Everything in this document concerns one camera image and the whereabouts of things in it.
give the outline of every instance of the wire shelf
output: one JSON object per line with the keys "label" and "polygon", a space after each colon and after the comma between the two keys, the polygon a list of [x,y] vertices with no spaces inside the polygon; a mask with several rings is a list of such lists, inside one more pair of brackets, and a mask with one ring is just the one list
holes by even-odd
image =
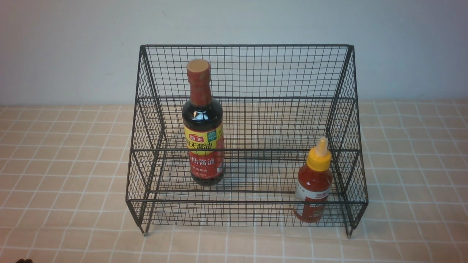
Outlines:
{"label": "wire shelf", "polygon": [[[222,105],[226,172],[216,186],[190,176],[182,106],[186,64],[211,64]],[[292,207],[299,168],[326,136],[334,181],[317,223]],[[143,45],[140,47],[126,202],[146,234],[151,224],[343,226],[368,205],[351,45]]]}

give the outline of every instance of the tile surface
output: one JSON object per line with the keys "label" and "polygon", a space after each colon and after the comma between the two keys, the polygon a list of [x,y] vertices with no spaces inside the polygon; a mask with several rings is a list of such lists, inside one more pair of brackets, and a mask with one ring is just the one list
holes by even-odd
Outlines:
{"label": "tile surface", "polygon": [[154,226],[124,202],[133,107],[0,108],[0,262],[468,262],[468,102],[360,102],[370,204],[342,228]]}

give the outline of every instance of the wire basket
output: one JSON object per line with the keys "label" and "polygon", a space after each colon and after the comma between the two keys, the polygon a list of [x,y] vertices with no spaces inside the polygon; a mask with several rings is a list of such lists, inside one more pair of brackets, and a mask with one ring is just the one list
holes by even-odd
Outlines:
{"label": "wire basket", "polygon": [[[190,177],[182,106],[188,61],[211,64],[224,110],[226,173],[216,186]],[[326,136],[334,182],[317,223],[293,213],[310,148]],[[137,226],[343,226],[368,204],[352,45],[140,47],[126,202]]]}

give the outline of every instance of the yellow cap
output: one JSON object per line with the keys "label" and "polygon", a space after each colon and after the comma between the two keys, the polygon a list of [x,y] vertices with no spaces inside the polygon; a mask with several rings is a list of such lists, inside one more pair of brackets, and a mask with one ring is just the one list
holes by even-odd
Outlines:
{"label": "yellow cap", "polygon": [[317,146],[309,151],[307,157],[307,166],[314,171],[323,172],[330,168],[331,154],[328,150],[328,139],[326,137],[320,138]]}

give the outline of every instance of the plastic bottle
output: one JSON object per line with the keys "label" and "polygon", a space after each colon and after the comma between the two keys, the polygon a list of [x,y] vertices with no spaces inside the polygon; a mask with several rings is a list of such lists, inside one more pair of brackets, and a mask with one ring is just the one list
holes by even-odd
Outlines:
{"label": "plastic bottle", "polygon": [[207,149],[223,149],[223,108],[212,98],[210,90],[210,64],[203,59],[194,59],[187,64],[190,83],[190,100],[182,109],[185,139],[190,151],[190,173],[200,185],[210,186],[224,176],[223,152]]}
{"label": "plastic bottle", "polygon": [[[295,201],[325,202],[330,193],[333,175],[330,168],[331,154],[326,137],[320,138],[317,146],[309,151],[307,162],[300,169],[296,182]],[[325,205],[295,205],[294,214],[306,223],[318,222]]]}

